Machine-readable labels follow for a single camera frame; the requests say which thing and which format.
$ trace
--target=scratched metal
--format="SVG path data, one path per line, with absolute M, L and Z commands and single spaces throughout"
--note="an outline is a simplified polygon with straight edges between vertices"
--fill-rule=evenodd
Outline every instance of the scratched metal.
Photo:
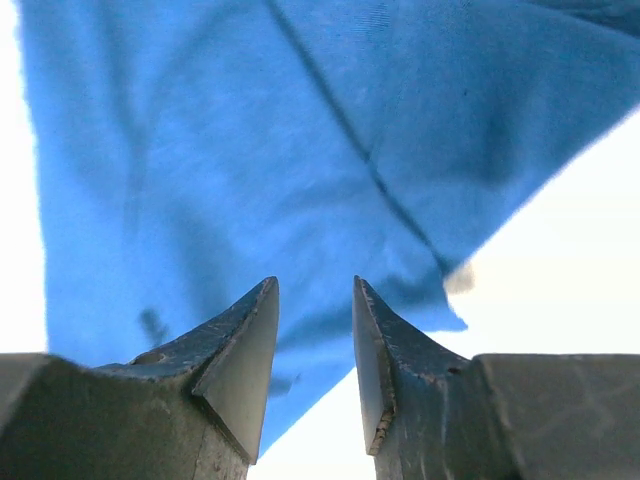
M 402 320 L 359 278 L 353 312 L 378 480 L 640 478 L 640 356 L 469 362 Z
M 128 365 L 86 369 L 52 355 L 0 355 L 0 478 L 246 478 L 277 323 L 270 278 Z M 212 390 L 245 397 L 235 409 L 224 395 L 212 405 Z

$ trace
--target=blue fabric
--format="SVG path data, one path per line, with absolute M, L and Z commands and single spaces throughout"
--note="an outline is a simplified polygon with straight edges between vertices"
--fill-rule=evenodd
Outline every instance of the blue fabric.
M 23 0 L 50 350 L 126 362 L 276 275 L 264 451 L 353 367 L 354 274 L 465 328 L 443 276 L 640 102 L 635 3 Z

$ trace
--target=metal jaw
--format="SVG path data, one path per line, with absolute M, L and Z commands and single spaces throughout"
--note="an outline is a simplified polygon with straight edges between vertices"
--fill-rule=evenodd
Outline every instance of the metal jaw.
M 640 356 L 467 361 L 358 277 L 353 330 L 378 480 L 640 478 Z
M 269 278 L 127 365 L 0 355 L 0 478 L 244 479 L 278 329 Z

